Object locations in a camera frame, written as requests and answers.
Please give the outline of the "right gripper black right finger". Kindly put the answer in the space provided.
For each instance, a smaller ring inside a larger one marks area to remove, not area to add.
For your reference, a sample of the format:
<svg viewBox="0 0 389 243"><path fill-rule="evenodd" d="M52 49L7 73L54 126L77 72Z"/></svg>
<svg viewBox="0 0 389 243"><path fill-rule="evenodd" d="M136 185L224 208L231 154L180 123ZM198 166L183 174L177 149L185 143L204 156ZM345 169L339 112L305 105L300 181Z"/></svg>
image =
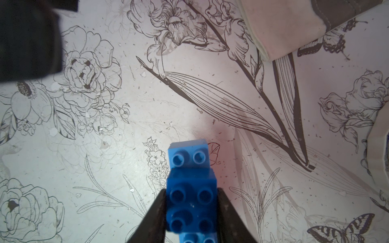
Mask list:
<svg viewBox="0 0 389 243"><path fill-rule="evenodd" d="M257 243L222 188L217 189L216 232L219 243Z"/></svg>

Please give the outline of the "small blue lego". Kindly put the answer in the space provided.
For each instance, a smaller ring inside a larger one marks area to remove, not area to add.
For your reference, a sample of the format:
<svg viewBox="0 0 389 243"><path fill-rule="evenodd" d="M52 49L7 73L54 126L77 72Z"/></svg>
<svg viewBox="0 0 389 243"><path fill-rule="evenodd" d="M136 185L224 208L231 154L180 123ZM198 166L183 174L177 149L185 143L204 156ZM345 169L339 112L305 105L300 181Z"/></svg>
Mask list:
<svg viewBox="0 0 389 243"><path fill-rule="evenodd" d="M216 232L217 180L213 169L172 169L167 178L166 201L169 232Z"/></svg>

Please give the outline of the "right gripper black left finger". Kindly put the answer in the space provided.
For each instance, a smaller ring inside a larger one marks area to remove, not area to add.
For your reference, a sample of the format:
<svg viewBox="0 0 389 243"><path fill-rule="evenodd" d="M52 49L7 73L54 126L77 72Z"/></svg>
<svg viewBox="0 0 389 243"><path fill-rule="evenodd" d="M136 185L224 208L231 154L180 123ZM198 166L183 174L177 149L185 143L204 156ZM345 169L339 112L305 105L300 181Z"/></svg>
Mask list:
<svg viewBox="0 0 389 243"><path fill-rule="evenodd" d="M127 243L164 243L166 204L166 189L162 189Z"/></svg>

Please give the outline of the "blue long lego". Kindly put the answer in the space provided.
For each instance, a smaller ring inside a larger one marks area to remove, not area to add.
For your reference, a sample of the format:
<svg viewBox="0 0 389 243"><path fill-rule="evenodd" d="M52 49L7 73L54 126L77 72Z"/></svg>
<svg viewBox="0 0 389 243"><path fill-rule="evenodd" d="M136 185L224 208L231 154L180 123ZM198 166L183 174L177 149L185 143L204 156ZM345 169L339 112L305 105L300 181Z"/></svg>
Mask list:
<svg viewBox="0 0 389 243"><path fill-rule="evenodd" d="M204 139L175 142L168 149L170 171L174 168L209 168L209 147ZM182 243L215 243L216 234L208 233L179 233Z"/></svg>

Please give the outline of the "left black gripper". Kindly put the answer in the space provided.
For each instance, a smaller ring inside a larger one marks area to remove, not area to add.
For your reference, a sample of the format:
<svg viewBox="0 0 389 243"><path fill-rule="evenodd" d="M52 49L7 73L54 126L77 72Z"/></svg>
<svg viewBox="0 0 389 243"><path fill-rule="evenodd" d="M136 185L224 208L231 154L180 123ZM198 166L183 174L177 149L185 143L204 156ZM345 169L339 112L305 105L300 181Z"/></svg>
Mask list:
<svg viewBox="0 0 389 243"><path fill-rule="evenodd" d="M44 78L62 71L60 17L78 1L1 1L1 82Z"/></svg>

